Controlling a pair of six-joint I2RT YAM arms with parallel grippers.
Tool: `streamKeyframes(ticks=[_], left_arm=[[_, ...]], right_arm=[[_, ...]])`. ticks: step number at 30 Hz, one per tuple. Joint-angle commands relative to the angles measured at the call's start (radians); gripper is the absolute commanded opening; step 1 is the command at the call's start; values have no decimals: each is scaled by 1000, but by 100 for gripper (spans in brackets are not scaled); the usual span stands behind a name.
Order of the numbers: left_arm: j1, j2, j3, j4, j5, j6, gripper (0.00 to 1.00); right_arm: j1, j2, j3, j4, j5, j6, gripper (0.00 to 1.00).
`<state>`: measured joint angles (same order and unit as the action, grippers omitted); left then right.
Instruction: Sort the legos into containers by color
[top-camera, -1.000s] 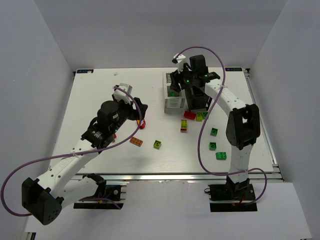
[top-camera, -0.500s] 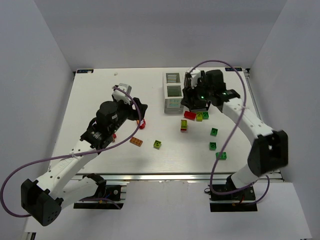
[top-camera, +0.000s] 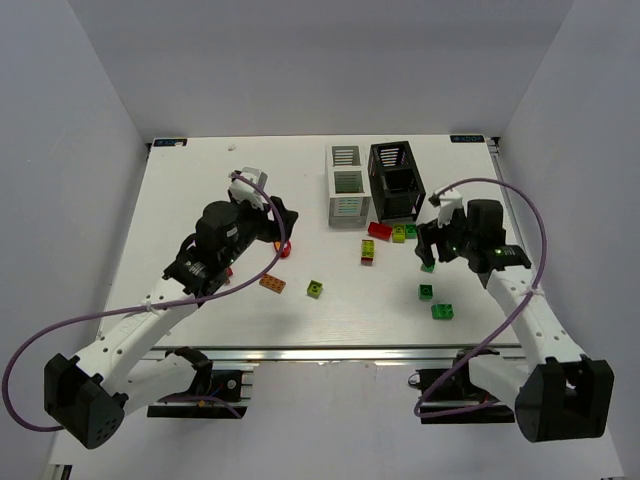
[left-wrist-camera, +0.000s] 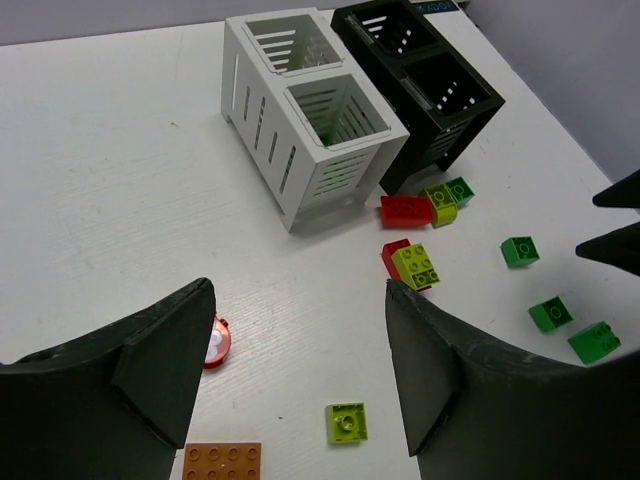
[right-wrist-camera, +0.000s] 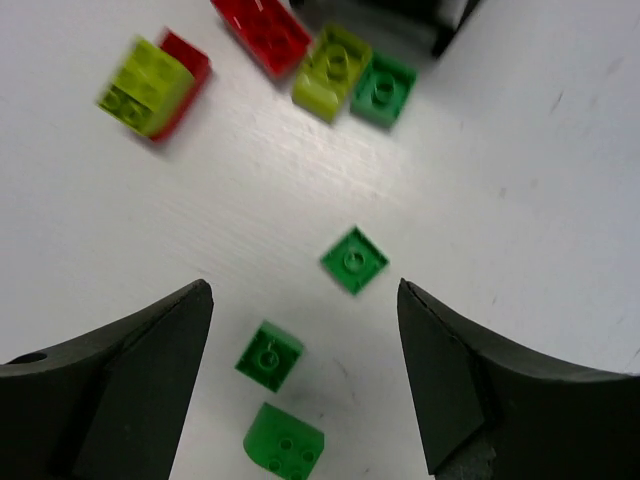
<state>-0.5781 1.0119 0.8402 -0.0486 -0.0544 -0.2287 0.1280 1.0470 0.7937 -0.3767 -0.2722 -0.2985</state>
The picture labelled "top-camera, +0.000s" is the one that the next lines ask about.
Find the yellow-green small lego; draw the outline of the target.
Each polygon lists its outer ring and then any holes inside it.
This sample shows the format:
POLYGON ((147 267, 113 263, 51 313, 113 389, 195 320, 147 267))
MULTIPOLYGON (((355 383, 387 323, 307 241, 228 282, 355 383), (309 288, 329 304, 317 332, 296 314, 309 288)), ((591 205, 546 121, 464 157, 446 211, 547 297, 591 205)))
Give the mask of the yellow-green small lego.
POLYGON ((406 228, 403 224, 396 224, 392 227, 392 241, 394 243, 404 243, 406 241, 406 228))

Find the green double lego brick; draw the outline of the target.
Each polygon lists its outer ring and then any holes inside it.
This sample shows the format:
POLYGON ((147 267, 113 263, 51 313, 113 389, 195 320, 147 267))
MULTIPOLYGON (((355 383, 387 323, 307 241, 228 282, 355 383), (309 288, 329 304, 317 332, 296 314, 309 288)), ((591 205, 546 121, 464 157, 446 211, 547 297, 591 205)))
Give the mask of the green double lego brick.
POLYGON ((455 317, 454 308, 451 304, 433 304, 431 315, 434 320, 447 321, 455 317))

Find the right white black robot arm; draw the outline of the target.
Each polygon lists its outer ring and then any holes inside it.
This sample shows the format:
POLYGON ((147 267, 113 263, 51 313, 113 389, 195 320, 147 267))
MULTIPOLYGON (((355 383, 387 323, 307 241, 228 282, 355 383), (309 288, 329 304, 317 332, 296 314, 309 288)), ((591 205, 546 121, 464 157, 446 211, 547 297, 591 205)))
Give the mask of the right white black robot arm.
POLYGON ((524 250, 506 242, 497 200, 433 199, 435 220, 417 228, 416 253, 428 265, 467 261, 485 291, 510 318, 527 362, 521 370, 490 346, 458 352, 452 373, 423 386, 478 407, 499 403, 532 443, 599 438, 604 434, 614 373, 574 342, 539 290, 524 250))

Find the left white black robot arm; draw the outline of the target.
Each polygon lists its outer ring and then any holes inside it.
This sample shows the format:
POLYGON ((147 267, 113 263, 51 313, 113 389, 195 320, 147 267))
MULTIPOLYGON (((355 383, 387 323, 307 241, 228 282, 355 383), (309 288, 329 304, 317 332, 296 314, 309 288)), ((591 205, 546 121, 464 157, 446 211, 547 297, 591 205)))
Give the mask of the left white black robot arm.
POLYGON ((207 205, 195 231, 147 296, 143 308, 71 357, 44 367, 44 407, 85 448, 107 442, 126 415, 173 395, 206 390, 211 361, 190 347, 169 350, 143 372, 134 366, 179 322, 195 313, 226 282, 227 270, 256 240, 288 239, 299 215, 279 197, 207 205))

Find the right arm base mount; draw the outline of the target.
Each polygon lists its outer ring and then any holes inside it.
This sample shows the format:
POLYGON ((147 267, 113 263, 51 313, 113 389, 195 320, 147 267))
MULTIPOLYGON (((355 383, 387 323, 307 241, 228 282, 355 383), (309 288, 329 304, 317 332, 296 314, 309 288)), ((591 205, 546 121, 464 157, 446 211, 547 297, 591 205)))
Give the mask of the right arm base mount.
POLYGON ((489 425, 513 424, 513 412, 505 405, 498 403, 485 391, 473 386, 464 386, 458 377, 448 379, 421 406, 420 413, 439 413, 444 410, 475 406, 491 402, 491 405, 472 412, 456 415, 420 418, 422 425, 489 425))

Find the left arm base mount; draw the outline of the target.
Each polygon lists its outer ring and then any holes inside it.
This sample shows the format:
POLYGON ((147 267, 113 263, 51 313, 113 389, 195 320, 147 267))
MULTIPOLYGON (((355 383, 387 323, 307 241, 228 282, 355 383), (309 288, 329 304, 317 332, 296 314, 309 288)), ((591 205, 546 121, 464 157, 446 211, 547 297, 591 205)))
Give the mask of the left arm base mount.
POLYGON ((252 396, 253 379, 251 368, 214 367, 195 388, 149 406, 146 416, 161 419, 242 419, 252 396))

